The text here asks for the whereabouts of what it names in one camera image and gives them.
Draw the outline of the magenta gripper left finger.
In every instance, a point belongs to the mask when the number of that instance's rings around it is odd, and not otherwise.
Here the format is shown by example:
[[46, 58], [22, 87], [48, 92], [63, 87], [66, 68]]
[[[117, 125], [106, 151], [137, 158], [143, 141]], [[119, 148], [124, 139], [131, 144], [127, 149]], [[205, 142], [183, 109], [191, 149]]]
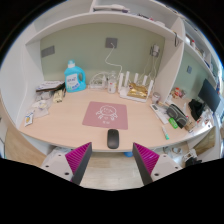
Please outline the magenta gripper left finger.
[[71, 181], [79, 185], [82, 181], [86, 167], [92, 154], [92, 143], [86, 143], [65, 155], [68, 165], [71, 168], [73, 177]]

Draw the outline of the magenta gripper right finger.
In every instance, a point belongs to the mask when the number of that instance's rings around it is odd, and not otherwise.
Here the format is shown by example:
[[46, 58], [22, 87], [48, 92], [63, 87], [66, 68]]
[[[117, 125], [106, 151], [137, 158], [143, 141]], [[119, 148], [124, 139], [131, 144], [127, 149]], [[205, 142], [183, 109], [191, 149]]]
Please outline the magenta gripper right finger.
[[151, 173], [159, 159], [159, 155], [138, 143], [133, 144], [132, 152], [143, 184], [148, 185], [152, 183]]

